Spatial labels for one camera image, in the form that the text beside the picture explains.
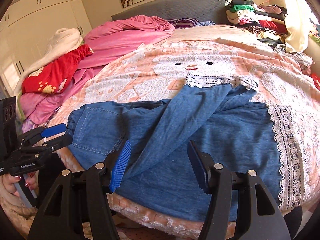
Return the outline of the left hand red nails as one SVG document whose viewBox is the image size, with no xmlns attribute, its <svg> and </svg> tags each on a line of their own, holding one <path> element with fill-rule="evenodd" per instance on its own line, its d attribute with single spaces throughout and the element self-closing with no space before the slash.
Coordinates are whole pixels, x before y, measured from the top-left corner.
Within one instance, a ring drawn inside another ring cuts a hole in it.
<svg viewBox="0 0 320 240">
<path fill-rule="evenodd" d="M 17 191 L 15 184 L 21 180 L 21 176 L 11 176 L 10 174 L 5 174 L 2 176 L 4 188 L 16 197 L 20 197 L 19 192 Z M 36 173 L 29 173 L 25 179 L 25 186 L 30 190 L 34 190 L 37 187 Z"/>
</svg>

